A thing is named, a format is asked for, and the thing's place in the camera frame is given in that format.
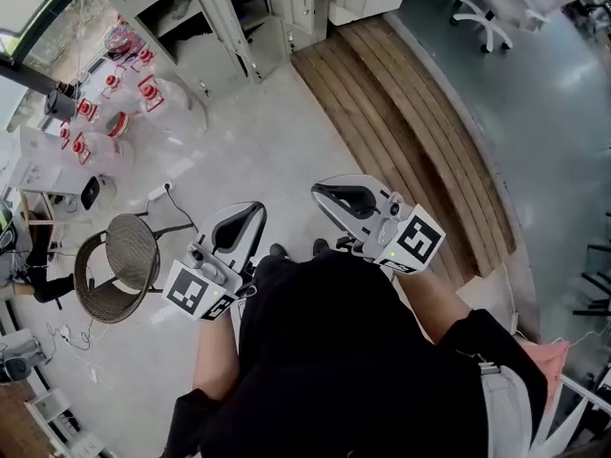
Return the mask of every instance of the shoe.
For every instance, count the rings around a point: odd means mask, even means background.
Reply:
[[[271,246],[269,246],[269,254],[277,258],[288,258],[288,253],[278,242],[274,242]]]
[[[329,249],[328,242],[322,238],[318,238],[314,241],[314,249],[312,250],[314,256],[320,255],[323,251]]]

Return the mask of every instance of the power strip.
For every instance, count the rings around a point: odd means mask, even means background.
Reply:
[[[175,186],[176,183],[174,183],[174,181],[166,181],[165,183],[163,183],[163,185],[149,193],[149,201],[154,202],[158,198],[163,197],[167,192],[173,190]]]

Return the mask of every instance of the window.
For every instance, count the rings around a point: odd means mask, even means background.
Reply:
[[[96,61],[105,51],[104,36],[116,23],[116,11],[107,0],[83,0],[82,16],[80,8],[81,0],[72,0],[42,32],[24,57],[23,63],[55,80],[71,83],[76,80],[79,67],[82,70]],[[82,33],[79,39],[81,21]],[[6,43],[8,52],[11,52],[11,47],[19,44],[18,39],[7,35],[1,40]],[[25,89],[18,107],[11,115],[7,131],[14,131],[19,124],[38,127],[44,118],[44,104],[44,95]]]

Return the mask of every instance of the wicker chair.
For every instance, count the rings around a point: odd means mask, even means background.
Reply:
[[[153,232],[140,217],[144,214],[121,214],[108,229],[88,238],[78,250],[74,263],[74,288],[79,301],[96,321],[113,324],[127,319],[138,308],[148,292],[159,293],[153,287],[160,267],[157,241],[166,233],[195,227],[184,224]],[[94,250],[106,244],[106,258],[115,276],[90,288],[87,264]],[[117,286],[121,281],[136,293]]]

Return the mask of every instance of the wooden platform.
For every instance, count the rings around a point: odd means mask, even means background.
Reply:
[[[381,18],[338,28],[293,54],[364,173],[447,233],[432,269],[456,288],[487,276],[515,251],[498,193],[458,114],[403,40]]]

